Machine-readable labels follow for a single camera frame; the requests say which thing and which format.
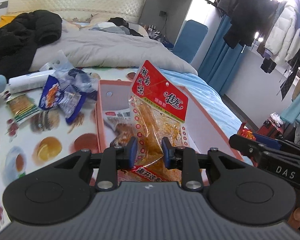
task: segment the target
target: yellow cloth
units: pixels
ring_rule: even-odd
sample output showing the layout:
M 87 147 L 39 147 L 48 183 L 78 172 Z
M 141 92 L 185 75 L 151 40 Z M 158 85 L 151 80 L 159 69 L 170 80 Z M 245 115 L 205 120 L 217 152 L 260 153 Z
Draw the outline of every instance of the yellow cloth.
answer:
M 0 28 L 5 26 L 6 24 L 12 22 L 12 20 L 16 17 L 16 15 L 2 15 L 0 17 Z

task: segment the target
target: human hand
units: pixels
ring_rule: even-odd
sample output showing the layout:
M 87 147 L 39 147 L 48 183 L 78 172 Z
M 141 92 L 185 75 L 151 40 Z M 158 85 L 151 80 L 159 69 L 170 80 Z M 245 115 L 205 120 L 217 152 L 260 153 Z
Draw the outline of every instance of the human hand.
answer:
M 300 208 L 297 208 L 290 216 L 288 224 L 294 229 L 300 227 Z

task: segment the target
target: snack bag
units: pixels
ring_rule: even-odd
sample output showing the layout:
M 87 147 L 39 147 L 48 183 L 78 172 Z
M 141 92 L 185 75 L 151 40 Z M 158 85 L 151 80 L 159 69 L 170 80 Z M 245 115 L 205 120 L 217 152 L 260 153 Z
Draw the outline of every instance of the snack bag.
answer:
M 248 138 L 250 140 L 256 140 L 255 136 L 253 135 L 252 131 L 248 128 L 245 128 L 247 122 L 243 122 L 237 132 L 238 135 L 241 135 L 245 138 Z
M 161 140 L 168 137 L 173 146 L 189 146 L 184 124 L 188 97 L 146 61 L 133 80 L 129 105 L 138 139 L 132 172 L 146 181 L 180 181 L 181 171 L 164 166 Z
M 61 83 L 57 78 L 48 76 L 43 87 L 39 107 L 43 110 L 49 110 L 59 106 L 65 114 L 66 122 L 71 124 L 79 114 L 85 99 L 86 96 L 77 93 L 69 83 Z
M 110 143 L 110 147 L 126 146 L 133 136 L 130 109 L 104 111 L 103 120 L 118 136 Z
M 6 104 L 18 125 L 21 125 L 32 116 L 40 113 L 40 109 L 26 94 L 9 98 Z

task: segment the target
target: blue curtain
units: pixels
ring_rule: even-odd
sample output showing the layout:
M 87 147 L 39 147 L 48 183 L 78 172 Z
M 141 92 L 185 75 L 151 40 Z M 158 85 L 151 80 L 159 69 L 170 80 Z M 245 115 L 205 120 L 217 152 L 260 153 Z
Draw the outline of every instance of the blue curtain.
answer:
M 241 45 L 238 44 L 231 49 L 223 39 L 230 26 L 230 18 L 223 16 L 207 55 L 198 70 L 198 76 L 220 95 L 224 95 L 229 88 L 243 57 Z

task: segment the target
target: black coat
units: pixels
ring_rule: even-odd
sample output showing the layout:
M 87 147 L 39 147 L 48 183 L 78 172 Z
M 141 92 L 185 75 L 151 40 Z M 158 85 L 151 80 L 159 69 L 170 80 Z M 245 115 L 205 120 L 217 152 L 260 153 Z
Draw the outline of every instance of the black coat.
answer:
M 232 26 L 224 36 L 227 45 L 232 49 L 238 43 L 251 46 L 255 33 L 264 31 L 276 8 L 276 0 L 240 0 L 231 18 Z
M 29 73 L 37 48 L 61 37 L 58 14 L 37 10 L 22 13 L 0 28 L 0 74 L 7 79 Z

